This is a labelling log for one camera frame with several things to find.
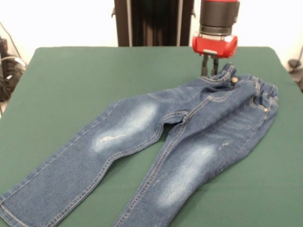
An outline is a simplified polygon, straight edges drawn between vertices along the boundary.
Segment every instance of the green table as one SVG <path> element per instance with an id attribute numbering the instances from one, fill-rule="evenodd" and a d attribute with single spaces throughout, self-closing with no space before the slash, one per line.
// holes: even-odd
<path id="1" fill-rule="evenodd" d="M 252 154 L 199 188 L 173 227 L 303 226 L 303 96 L 270 48 L 241 47 L 230 59 L 279 88 L 273 126 Z M 115 100 L 199 76 L 189 47 L 39 48 L 0 120 L 0 193 L 39 166 Z M 59 226 L 109 227 L 163 145 L 116 161 Z M 7 226 L 0 220 L 0 226 Z"/>

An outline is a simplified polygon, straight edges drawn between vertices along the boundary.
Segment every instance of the distressed denim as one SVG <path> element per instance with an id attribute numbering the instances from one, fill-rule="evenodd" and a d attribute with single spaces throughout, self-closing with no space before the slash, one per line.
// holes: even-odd
<path id="1" fill-rule="evenodd" d="M 197 187 L 244 159 L 278 109 L 277 88 L 227 64 L 215 76 L 126 98 L 0 196 L 14 227 L 53 227 L 102 180 L 118 158 L 166 141 L 114 227 L 165 227 Z"/>

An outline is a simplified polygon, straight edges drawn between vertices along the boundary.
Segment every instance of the jeans leg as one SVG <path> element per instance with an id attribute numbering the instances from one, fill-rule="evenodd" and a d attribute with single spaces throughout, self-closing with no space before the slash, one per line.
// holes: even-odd
<path id="1" fill-rule="evenodd" d="M 15 227 L 52 227 L 97 186 L 114 160 L 155 143 L 165 123 L 186 111 L 149 96 L 112 104 L 67 144 L 0 196 L 0 216 Z"/>
<path id="2" fill-rule="evenodd" d="M 208 127 L 202 121 L 204 114 L 211 114 L 205 106 L 172 131 L 114 227 L 168 226 L 197 187 L 252 151 L 275 118 L 276 88 L 250 76 L 239 80 L 242 84 L 253 81 L 256 96 Z M 217 106 L 213 115 L 220 110 L 226 111 Z"/>

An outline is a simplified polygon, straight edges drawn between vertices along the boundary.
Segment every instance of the jeans waistband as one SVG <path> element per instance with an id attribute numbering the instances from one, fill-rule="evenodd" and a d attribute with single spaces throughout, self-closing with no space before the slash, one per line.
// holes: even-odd
<path id="1" fill-rule="evenodd" d="M 250 80 L 255 83 L 257 95 L 264 94 L 272 97 L 275 101 L 278 101 L 278 88 L 275 85 L 264 82 L 260 78 L 254 77 L 250 74 L 236 76 L 236 72 L 237 68 L 233 64 L 227 63 L 224 65 L 220 73 L 208 77 L 207 80 L 211 82 L 232 81 L 232 78 L 237 78 L 237 81 Z"/>

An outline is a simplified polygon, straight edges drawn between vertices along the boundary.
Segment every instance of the blue denim jeans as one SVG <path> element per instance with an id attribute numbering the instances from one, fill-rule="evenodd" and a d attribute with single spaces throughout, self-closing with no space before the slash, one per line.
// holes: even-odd
<path id="1" fill-rule="evenodd" d="M 14 227 L 53 227 L 118 158 L 166 141 L 114 227 L 165 227 L 197 187 L 244 159 L 272 124 L 277 88 L 227 64 L 215 76 L 111 104 L 99 117 L 0 196 Z"/>

